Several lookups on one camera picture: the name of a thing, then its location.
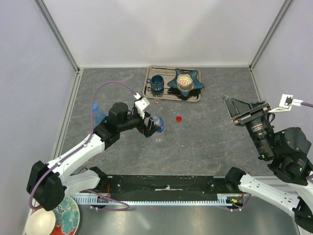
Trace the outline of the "blue bottle cap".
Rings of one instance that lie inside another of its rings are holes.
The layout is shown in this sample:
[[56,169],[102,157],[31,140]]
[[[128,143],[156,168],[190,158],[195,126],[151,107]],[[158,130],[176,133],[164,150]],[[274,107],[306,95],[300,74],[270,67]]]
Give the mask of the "blue bottle cap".
[[95,112],[95,111],[98,111],[98,110],[99,110],[98,104],[94,103],[92,109],[93,109],[94,112]]

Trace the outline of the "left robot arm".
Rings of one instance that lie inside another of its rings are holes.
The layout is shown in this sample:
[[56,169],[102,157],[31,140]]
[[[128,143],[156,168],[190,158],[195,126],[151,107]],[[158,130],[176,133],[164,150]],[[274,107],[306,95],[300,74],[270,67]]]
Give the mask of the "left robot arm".
[[148,138],[159,130],[160,127],[154,124],[146,111],[149,105],[146,98],[135,101],[131,110],[125,103],[113,104],[108,115],[82,142],[46,164],[36,162],[31,168],[26,187],[30,195],[30,208],[35,209],[32,200],[36,200],[40,207],[51,211],[72,194],[89,189],[105,191],[108,185],[106,174],[99,168],[92,167],[79,174],[74,174],[74,171],[117,142],[124,131],[137,129]]

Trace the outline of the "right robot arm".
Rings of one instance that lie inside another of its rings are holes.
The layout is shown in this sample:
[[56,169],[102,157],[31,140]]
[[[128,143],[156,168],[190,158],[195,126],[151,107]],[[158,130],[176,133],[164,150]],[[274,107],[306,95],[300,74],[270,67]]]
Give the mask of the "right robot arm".
[[279,132],[271,124],[276,112],[290,111],[293,105],[301,106],[292,95],[284,94],[280,106],[272,109],[264,100],[244,102],[223,95],[230,118],[236,126],[244,126],[251,137],[259,159],[268,162],[268,168],[279,180],[296,193],[280,191],[262,183],[243,170],[232,167],[224,179],[228,192],[249,193],[280,208],[302,229],[313,231],[313,163],[308,158],[311,142],[299,127]]

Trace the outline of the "blue tinted plastic bottle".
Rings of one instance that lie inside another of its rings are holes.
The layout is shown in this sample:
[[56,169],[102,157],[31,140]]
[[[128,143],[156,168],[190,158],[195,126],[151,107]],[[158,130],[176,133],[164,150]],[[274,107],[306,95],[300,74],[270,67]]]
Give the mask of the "blue tinted plastic bottle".
[[93,120],[95,125],[99,125],[105,117],[106,114],[100,108],[98,111],[93,111]]

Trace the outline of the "labelled clear water bottle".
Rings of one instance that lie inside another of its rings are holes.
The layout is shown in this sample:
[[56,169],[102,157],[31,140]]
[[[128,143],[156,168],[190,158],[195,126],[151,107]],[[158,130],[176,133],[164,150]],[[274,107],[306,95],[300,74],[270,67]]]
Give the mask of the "labelled clear water bottle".
[[159,130],[157,130],[158,133],[163,132],[164,130],[164,121],[163,118],[161,116],[154,116],[153,117],[154,120],[154,125],[157,125],[158,127],[160,127]]

